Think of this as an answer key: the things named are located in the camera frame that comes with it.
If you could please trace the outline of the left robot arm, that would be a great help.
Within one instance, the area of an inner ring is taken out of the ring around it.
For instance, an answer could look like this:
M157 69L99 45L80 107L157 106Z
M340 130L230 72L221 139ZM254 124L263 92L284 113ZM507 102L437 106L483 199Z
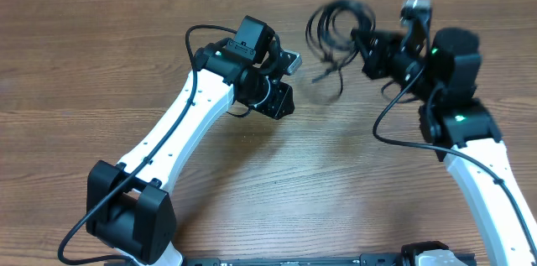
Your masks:
M86 231L115 255L105 265L181 265L174 247L171 194L186 161L234 103L275 120L290 115L293 89L282 81L300 67L265 22L245 17L228 37L188 49L191 71L152 130L115 164L99 160L87 178Z

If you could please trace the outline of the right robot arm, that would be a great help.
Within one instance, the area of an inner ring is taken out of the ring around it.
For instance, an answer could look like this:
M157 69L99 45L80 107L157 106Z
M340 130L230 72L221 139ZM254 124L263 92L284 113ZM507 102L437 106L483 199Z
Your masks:
M482 57L469 30L439 30L432 43L425 32L406 35L354 29L365 52L370 79L390 77L423 102L423 143L435 151L460 187L494 265L536 263L536 221L517 185L507 147L492 114L475 98Z

